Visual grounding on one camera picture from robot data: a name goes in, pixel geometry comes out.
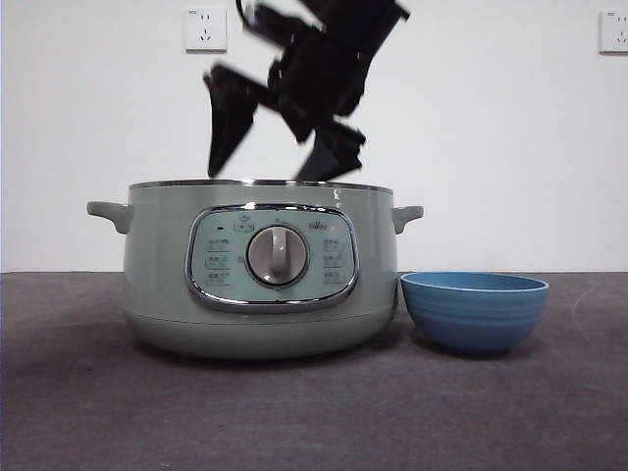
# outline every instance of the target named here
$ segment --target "black object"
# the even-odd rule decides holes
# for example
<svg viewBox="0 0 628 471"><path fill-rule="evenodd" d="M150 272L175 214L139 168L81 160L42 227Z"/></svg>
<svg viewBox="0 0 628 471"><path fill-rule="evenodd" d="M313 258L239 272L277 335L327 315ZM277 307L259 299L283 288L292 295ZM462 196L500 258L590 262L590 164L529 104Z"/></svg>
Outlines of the black object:
<svg viewBox="0 0 628 471"><path fill-rule="evenodd" d="M322 28L287 17L262 3L242 11L244 27L284 48L268 86L217 65L204 81L212 103L209 177L216 177L250 130L257 105L282 115L296 140L312 131L314 148L297 180L325 181L362 166L364 135L337 121L353 112L364 93L373 56L400 18L394 0L299 0Z"/></svg>

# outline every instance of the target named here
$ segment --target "electrical socket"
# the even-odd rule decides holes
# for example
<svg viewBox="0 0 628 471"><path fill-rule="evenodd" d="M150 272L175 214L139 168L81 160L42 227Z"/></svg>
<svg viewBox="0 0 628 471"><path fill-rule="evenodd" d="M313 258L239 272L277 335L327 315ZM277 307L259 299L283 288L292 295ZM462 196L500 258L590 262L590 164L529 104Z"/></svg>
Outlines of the electrical socket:
<svg viewBox="0 0 628 471"><path fill-rule="evenodd" d="M600 52L628 52L628 11L600 12Z"/></svg>
<svg viewBox="0 0 628 471"><path fill-rule="evenodd" d="M186 51L227 51L227 9L225 7L187 8L183 29Z"/></svg>

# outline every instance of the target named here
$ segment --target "control knob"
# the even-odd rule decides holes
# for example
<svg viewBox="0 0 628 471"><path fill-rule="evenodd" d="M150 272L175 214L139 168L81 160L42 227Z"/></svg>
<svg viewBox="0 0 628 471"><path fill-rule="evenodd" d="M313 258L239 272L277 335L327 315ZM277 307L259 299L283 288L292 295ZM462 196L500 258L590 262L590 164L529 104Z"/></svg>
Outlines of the control knob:
<svg viewBox="0 0 628 471"><path fill-rule="evenodd" d="M292 229L271 226L253 236L246 258L251 272L263 283L287 285L305 269L307 249Z"/></svg>

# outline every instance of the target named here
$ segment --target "green electric pot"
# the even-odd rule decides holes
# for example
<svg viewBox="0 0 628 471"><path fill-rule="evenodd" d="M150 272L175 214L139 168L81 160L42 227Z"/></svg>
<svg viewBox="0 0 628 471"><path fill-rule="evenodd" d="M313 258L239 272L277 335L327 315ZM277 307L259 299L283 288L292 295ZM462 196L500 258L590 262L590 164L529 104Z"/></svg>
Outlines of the green electric pot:
<svg viewBox="0 0 628 471"><path fill-rule="evenodd" d="M230 359L357 345L396 303L395 234L423 208L388 188L289 181L137 183L87 212L127 235L125 309L142 339Z"/></svg>

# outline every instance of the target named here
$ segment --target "metal rim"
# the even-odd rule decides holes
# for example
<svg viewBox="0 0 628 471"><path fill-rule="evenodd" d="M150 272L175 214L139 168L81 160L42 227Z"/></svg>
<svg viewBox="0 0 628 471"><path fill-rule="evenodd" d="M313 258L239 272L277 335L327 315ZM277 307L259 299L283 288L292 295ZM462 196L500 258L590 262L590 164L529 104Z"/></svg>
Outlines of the metal rim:
<svg viewBox="0 0 628 471"><path fill-rule="evenodd" d="M150 188L155 186L205 186L230 184L235 186L288 186L288 187L322 187L322 188L347 188L365 189L368 191L383 191L393 194L390 188L385 186L373 186L356 183L329 183L329 182L297 182L293 180L170 180L159 182L134 183L129 189Z"/></svg>

